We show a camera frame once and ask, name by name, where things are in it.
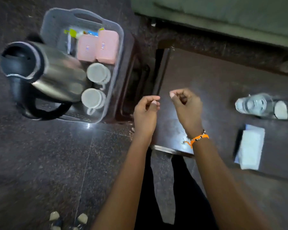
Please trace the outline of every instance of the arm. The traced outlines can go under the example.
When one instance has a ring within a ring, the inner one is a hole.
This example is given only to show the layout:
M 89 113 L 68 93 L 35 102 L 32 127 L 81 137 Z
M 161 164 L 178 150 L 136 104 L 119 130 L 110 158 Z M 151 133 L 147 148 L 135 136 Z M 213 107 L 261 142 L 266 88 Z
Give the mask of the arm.
M 202 102 L 188 89 L 170 92 L 177 116 L 189 138 L 203 133 Z M 207 198 L 220 229 L 269 229 L 263 215 L 252 206 L 220 158 L 210 139 L 193 143 L 193 152 Z
M 159 96 L 146 96 L 134 110 L 135 133 L 126 160 L 92 230 L 134 229 L 140 200 L 146 151 L 157 123 Z

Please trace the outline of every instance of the plastic basket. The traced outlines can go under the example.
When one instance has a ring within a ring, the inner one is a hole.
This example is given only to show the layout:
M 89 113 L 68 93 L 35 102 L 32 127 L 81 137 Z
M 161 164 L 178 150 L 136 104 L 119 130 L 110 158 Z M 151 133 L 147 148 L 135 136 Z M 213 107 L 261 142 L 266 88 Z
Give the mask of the plastic basket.
M 83 9 L 66 10 L 53 8 L 47 11 L 44 16 L 40 30 L 41 37 L 47 45 L 56 47 L 63 52 L 67 52 L 67 34 L 64 33 L 65 30 L 72 28 L 77 31 L 98 31 L 102 27 L 106 30 L 116 31 L 119 35 L 119 51 L 117 53 L 116 63 L 115 65 L 105 64 L 111 71 L 111 81 L 106 85 L 104 90 L 107 97 L 105 105 L 90 116 L 86 114 L 85 107 L 83 107 L 82 103 L 77 102 L 73 104 L 64 116 L 60 117 L 62 120 L 98 123 L 104 118 L 108 111 L 112 90 L 119 71 L 119 64 L 123 53 L 124 31 L 119 24 L 103 19 L 99 15 Z M 43 104 L 42 108 L 51 109 L 53 106 Z

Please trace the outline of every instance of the pink container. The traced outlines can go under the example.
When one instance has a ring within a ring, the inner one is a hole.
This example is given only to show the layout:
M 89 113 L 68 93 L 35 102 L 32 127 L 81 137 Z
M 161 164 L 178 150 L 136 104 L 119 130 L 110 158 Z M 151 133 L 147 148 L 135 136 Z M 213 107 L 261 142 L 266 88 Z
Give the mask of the pink container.
M 115 64 L 119 49 L 119 35 L 116 31 L 98 32 L 96 59 L 100 63 Z
M 96 61 L 96 45 L 98 37 L 94 35 L 81 35 L 78 39 L 77 59 L 83 61 Z

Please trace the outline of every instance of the orange bracelet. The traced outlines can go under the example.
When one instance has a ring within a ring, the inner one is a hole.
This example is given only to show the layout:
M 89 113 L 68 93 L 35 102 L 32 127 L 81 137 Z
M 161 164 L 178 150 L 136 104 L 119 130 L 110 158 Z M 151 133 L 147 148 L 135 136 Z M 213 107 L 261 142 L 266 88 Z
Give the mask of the orange bracelet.
M 200 140 L 201 138 L 208 138 L 208 139 L 209 139 L 209 136 L 206 134 L 206 131 L 205 131 L 205 130 L 204 130 L 204 132 L 203 132 L 202 135 L 199 135 L 199 136 L 193 138 L 193 139 L 191 140 L 191 142 L 184 141 L 184 143 L 187 142 L 188 145 L 190 145 L 190 147 L 193 148 L 192 144 L 193 144 L 195 141 Z

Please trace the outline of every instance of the stainless steel kettle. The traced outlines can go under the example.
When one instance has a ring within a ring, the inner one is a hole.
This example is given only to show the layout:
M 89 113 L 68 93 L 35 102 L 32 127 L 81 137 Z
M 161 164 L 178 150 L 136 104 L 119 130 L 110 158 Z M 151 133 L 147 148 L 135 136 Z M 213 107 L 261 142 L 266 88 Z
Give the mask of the stainless steel kettle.
M 1 55 L 1 67 L 10 81 L 17 108 L 31 119 L 50 120 L 64 115 L 92 85 L 80 61 L 45 45 L 36 34 L 24 42 L 8 44 Z M 36 108 L 36 98 L 61 105 L 46 112 Z

